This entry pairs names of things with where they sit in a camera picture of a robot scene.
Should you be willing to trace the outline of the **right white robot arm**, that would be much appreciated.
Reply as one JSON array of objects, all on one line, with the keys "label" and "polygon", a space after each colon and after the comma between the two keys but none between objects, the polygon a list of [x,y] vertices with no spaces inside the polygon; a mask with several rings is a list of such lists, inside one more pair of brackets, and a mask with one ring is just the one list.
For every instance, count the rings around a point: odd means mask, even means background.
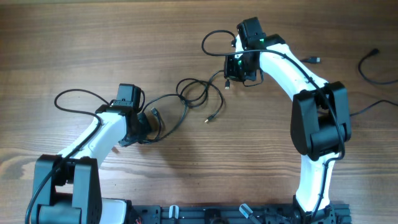
[{"label": "right white robot arm", "polygon": [[238,34],[231,45],[235,51],[226,55],[226,79],[243,83],[255,80],[256,73],[268,74],[291,99],[290,137],[301,155],[295,201],[305,218],[325,217],[333,166],[345,157],[351,138],[345,86],[311,72],[278,35]]}]

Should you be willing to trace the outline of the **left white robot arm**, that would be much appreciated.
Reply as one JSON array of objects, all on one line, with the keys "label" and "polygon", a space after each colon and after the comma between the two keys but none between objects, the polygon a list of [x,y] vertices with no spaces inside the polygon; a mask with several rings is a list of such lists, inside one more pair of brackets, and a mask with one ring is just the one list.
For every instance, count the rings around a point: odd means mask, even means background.
[{"label": "left white robot arm", "polygon": [[135,223],[130,200],[104,198],[99,171],[112,148],[142,143],[151,128],[145,113],[102,105],[89,127],[56,155],[35,162],[26,223]]}]

